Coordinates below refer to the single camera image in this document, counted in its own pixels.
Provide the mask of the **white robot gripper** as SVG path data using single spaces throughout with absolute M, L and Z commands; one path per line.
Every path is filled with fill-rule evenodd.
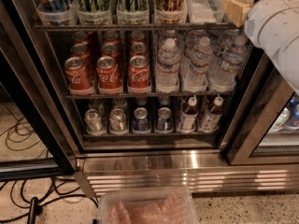
M 221 9 L 236 27 L 245 22 L 248 39 L 299 92 L 299 0 L 260 0 L 255 5 L 254 0 L 221 0 Z

